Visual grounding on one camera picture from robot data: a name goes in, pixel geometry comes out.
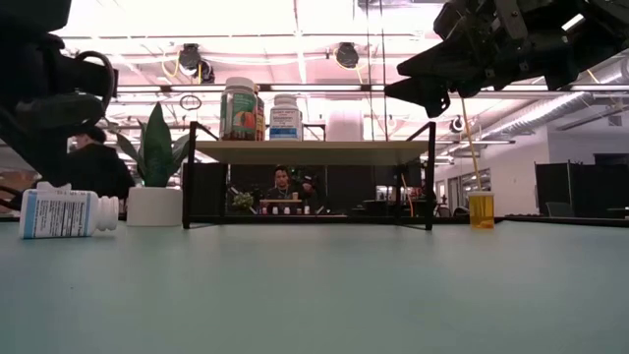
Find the snake plant in white pot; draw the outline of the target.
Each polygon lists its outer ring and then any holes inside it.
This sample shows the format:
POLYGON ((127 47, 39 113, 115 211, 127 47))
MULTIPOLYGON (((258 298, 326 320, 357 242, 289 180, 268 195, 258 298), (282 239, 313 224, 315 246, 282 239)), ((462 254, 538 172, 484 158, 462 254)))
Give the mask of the snake plant in white pot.
POLYGON ((182 167, 190 152, 190 135, 174 141, 156 103, 146 122, 139 122, 141 136, 136 145, 116 133, 117 146, 136 163, 143 181, 127 197, 127 224, 137 227, 180 226, 183 221, 183 192, 168 188, 170 178, 182 167))

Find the white bottle blue-striped label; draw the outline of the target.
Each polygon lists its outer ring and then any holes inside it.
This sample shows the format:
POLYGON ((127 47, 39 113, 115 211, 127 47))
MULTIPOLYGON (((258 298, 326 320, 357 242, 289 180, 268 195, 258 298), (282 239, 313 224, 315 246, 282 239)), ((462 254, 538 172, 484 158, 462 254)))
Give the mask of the white bottle blue-striped label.
POLYGON ((119 199, 92 191, 29 189, 20 212, 24 239, 89 237, 95 231, 115 230, 119 199))

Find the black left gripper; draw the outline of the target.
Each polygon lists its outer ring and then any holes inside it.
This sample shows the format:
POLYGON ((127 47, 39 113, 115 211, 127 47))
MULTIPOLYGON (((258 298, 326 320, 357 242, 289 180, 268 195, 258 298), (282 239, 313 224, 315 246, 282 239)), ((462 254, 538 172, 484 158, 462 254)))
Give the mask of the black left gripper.
POLYGON ((12 148, 64 146, 84 126, 104 115, 103 103, 87 93, 43 97, 9 92, 9 145, 12 148))

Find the black overhead frame bar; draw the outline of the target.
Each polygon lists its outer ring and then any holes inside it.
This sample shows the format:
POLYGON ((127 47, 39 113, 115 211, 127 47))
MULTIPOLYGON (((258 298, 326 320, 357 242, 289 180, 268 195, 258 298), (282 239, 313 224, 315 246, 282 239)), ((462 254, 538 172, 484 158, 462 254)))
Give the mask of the black overhead frame bar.
MULTIPOLYGON (((224 85, 172 85, 172 86, 118 86, 118 93, 169 93, 169 92, 221 92, 224 85)), ((354 92, 354 91, 384 91, 385 85, 261 85, 260 91, 294 91, 294 92, 354 92)), ((595 84, 570 85, 558 92, 567 91, 629 91, 629 84, 595 84)), ((548 92, 541 85, 510 85, 501 92, 548 92)))

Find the white Trader Joe's melatonin bottle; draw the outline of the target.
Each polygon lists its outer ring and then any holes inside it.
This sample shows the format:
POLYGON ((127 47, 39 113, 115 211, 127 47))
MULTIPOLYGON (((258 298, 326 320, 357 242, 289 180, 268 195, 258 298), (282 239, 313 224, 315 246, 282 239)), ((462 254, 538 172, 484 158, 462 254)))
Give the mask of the white Trader Joe's melatonin bottle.
POLYGON ((302 112, 292 94, 277 94, 270 108, 269 138, 272 141, 300 141, 303 125, 302 112))

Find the black office partition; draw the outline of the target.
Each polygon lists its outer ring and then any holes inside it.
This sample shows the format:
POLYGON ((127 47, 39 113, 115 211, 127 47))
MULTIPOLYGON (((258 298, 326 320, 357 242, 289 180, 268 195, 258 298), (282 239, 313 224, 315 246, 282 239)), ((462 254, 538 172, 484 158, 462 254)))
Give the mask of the black office partition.
POLYGON ((629 218, 629 154, 595 153, 594 160, 535 165, 542 215, 629 218))

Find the silver ventilation duct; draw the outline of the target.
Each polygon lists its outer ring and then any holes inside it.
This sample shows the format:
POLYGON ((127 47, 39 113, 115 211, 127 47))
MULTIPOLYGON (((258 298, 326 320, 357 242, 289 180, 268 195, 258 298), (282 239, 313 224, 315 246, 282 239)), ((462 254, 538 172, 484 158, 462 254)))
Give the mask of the silver ventilation duct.
POLYGON ((612 92, 612 87, 629 86, 629 57, 601 69, 595 77, 598 82, 571 85, 569 90, 561 91, 557 97, 539 100, 507 115, 483 128, 480 139, 494 140, 534 130, 569 113, 589 107, 594 103, 596 93, 609 93, 612 92))

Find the large white-capped labelled bottle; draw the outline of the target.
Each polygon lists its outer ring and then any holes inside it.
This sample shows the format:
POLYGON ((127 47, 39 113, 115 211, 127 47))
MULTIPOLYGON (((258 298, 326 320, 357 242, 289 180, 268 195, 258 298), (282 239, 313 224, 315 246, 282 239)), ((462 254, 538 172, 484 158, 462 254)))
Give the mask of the large white-capped labelled bottle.
POLYGON ((220 102, 220 139, 254 141, 257 138, 255 84, 243 77, 230 77, 220 102))

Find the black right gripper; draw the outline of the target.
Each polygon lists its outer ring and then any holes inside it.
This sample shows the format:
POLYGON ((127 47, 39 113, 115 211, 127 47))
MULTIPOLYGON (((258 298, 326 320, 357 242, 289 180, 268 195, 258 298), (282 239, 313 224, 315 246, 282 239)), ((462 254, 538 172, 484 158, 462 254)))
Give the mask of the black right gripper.
POLYGON ((438 117, 451 91, 473 96, 538 76, 559 89, 579 75, 563 28, 576 14, 571 0, 448 0, 434 20, 442 43, 398 64, 398 74, 411 78, 384 93, 438 117))

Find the person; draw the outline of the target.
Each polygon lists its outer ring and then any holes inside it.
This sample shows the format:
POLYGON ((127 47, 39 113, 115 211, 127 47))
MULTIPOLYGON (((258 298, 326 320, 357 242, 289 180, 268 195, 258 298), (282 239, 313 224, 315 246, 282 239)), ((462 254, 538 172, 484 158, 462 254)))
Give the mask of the person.
POLYGON ((125 200, 135 181, 115 148, 104 143, 106 134, 96 126, 75 135, 76 149, 66 160, 67 181, 75 190, 125 200))
POLYGON ((297 183, 289 176, 288 169, 278 165, 274 170, 274 186, 267 191, 263 206, 269 213, 276 208, 279 213, 297 214, 300 210, 314 214, 319 208, 318 195, 310 182, 297 183))

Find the wooden shelf black metal frame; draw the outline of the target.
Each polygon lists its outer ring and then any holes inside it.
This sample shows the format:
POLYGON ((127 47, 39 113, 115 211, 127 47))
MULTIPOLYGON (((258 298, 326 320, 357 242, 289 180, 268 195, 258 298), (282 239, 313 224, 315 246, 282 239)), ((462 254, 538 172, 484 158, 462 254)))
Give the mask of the wooden shelf black metal frame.
POLYGON ((226 178, 228 167, 236 165, 264 165, 274 162, 297 165, 370 165, 394 166, 396 178, 402 181, 404 165, 428 155, 425 176, 427 185, 434 182, 436 124, 426 123, 405 141, 329 142, 329 141, 210 141, 198 142, 197 132, 209 130, 197 121, 190 123, 190 151, 184 173, 183 227, 193 222, 221 223, 225 216, 226 178), (195 152, 200 151, 219 163, 220 192, 218 215, 213 217, 192 214, 195 178, 195 152))

